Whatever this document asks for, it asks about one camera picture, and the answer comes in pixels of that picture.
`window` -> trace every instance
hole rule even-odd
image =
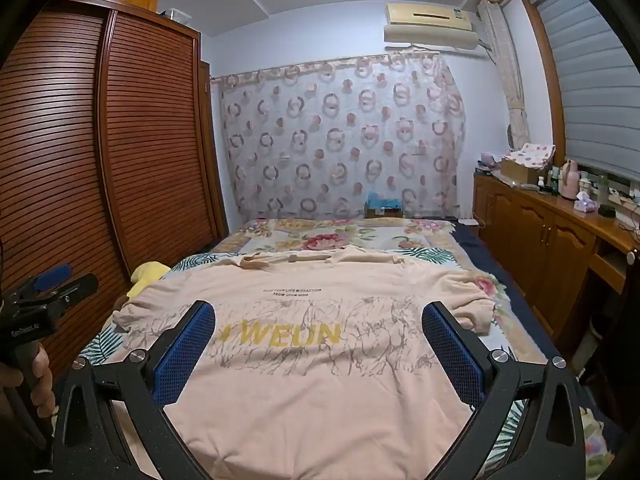
[[[545,72],[566,157],[640,180],[640,73],[620,40],[589,0],[524,1],[534,30],[538,21],[546,34],[540,41],[536,31],[541,54],[546,47],[552,56]]]

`air conditioner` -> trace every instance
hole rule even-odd
[[[386,4],[385,41],[473,50],[478,35],[464,10],[421,4]]]

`cardboard box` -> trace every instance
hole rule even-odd
[[[538,177],[540,175],[545,177],[546,175],[545,168],[541,170],[537,168],[527,168],[506,158],[502,160],[500,173],[520,184],[537,184]]]
[[[364,205],[365,218],[383,218],[393,216],[402,218],[402,203],[394,198],[382,198],[371,191]]]

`hand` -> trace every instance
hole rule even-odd
[[[38,408],[38,416],[46,418],[53,413],[56,407],[56,398],[51,390],[53,385],[53,375],[49,370],[49,356],[44,347],[40,345],[38,355],[33,360],[33,375],[38,377],[40,381],[31,392],[31,402]],[[22,384],[22,374],[19,370],[9,368],[5,364],[0,363],[0,386],[5,388],[15,388]]]

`curtain rod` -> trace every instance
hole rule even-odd
[[[422,46],[418,46],[415,44],[412,44],[411,46],[405,46],[405,47],[385,47],[385,49],[389,49],[389,50],[393,50],[395,52],[402,52],[402,51],[409,51],[409,53],[413,53],[413,52],[418,52],[418,53],[423,53],[423,52],[427,52],[428,54],[459,54],[460,56],[474,56],[474,54],[472,54],[473,51],[469,51],[468,53],[466,52],[457,52],[455,50],[433,50],[430,48],[425,48]],[[286,68],[287,66],[292,66],[292,65],[308,65],[308,64],[315,64],[315,63],[332,63],[332,62],[337,62],[337,61],[347,61],[350,59],[357,59],[359,57],[379,57],[379,56],[388,56],[388,52],[385,52],[384,54],[370,54],[368,56],[344,56],[344,57],[334,57],[333,59],[316,59],[313,61],[303,61],[303,62],[299,62],[299,63],[291,63],[288,65],[280,65],[280,66],[271,66],[269,68],[259,68],[257,70],[245,70],[244,72],[241,72],[242,74],[246,74],[249,72],[268,72],[269,70],[279,70],[279,69],[283,69]],[[217,84],[220,83],[225,77],[228,77],[229,75],[220,75],[220,76],[212,76],[209,77],[209,83],[210,84]]]

